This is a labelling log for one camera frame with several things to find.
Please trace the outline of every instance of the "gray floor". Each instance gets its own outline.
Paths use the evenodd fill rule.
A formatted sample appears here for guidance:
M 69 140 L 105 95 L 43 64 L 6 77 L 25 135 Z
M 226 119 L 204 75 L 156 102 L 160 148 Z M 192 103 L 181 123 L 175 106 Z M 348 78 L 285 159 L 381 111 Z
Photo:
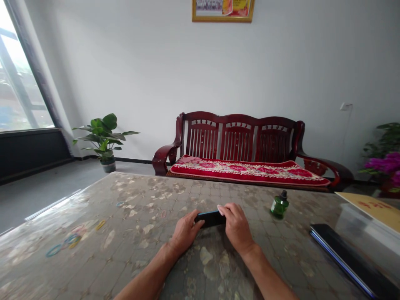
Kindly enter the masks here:
M 117 171 L 154 175 L 152 165 L 117 162 Z M 24 219 L 105 177 L 95 159 L 76 161 L 0 186 L 0 234 Z

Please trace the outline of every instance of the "magenta bougainvillea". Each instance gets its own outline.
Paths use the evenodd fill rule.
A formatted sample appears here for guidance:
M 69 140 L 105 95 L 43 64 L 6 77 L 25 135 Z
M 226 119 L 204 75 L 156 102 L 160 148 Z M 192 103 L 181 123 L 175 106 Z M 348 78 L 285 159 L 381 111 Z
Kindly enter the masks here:
M 392 178 L 392 183 L 396 187 L 393 192 L 400 192 L 400 152 L 392 152 L 385 158 L 371 158 L 365 164 L 365 170 L 369 174 L 385 174 Z

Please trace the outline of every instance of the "dark red wooden bench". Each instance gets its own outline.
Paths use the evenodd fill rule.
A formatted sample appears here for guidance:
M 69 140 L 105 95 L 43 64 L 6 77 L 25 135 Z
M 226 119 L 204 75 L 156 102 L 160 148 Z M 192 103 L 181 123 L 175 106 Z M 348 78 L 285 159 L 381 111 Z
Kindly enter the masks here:
M 299 187 L 284 185 L 288 188 L 305 188 L 318 191 L 342 191 L 353 181 L 353 174 L 344 166 L 321 158 L 308 156 L 303 151 L 303 121 L 293 121 L 284 117 L 265 117 L 257 119 L 248 115 L 234 114 L 218 116 L 210 112 L 181 113 L 176 119 L 176 136 L 171 145 L 157 150 L 152 160 L 156 175 L 198 178 L 232 182 L 227 179 L 197 177 L 194 175 L 174 174 L 167 169 L 167 158 L 171 165 L 176 163 L 177 150 L 184 154 L 202 159 L 220 159 L 226 161 L 282 163 L 302 158 L 305 168 L 317 173 L 331 169 L 335 178 L 324 187 Z M 279 186 L 282 184 L 264 184 Z

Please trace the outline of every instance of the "sofa armrest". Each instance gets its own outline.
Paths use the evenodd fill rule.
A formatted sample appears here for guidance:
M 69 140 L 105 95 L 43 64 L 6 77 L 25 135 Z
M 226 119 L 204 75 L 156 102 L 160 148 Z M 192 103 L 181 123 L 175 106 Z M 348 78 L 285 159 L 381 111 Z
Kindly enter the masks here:
M 151 163 L 157 176 L 165 176 L 167 174 L 167 157 L 170 158 L 170 162 L 173 165 L 175 163 L 176 152 L 179 147 L 180 142 L 175 142 L 171 145 L 162 146 L 156 151 Z
M 297 157 L 318 162 L 331 169 L 335 174 L 334 181 L 329 185 L 329 188 L 332 191 L 341 192 L 346 187 L 348 187 L 354 180 L 353 173 L 351 173 L 351 171 L 347 169 L 345 166 L 337 162 L 333 162 L 331 160 L 326 160 L 322 158 L 311 157 L 305 154 L 303 151 L 297 152 Z

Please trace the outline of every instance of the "pink flowers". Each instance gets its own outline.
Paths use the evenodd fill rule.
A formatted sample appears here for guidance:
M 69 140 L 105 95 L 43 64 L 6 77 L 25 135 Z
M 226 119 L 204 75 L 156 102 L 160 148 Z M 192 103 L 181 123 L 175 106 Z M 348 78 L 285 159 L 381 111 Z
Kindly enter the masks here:
M 264 168 L 264 167 L 258 168 L 257 170 L 259 170 L 260 172 L 267 173 L 267 174 L 275 174 L 275 175 L 278 175 L 278 174 L 279 174 L 279 172 L 276 171 L 276 170 L 267 169 L 267 168 Z
M 230 165 L 229 168 L 231 170 L 238 171 L 238 172 L 245 172 L 247 170 L 245 167 L 238 166 L 238 165 Z
M 312 177 L 313 175 L 308 172 L 307 170 L 303 169 L 292 169 L 292 170 L 287 170 L 289 173 L 297 176 L 303 176 L 303 177 Z
M 387 175 L 392 174 L 394 186 L 400 187 L 400 153 L 393 152 L 386 155 L 385 158 L 371 158 L 366 164 L 367 169 L 381 171 Z
M 215 168 L 215 165 L 213 163 L 210 162 L 203 162 L 200 163 L 199 166 L 203 167 L 203 168 Z

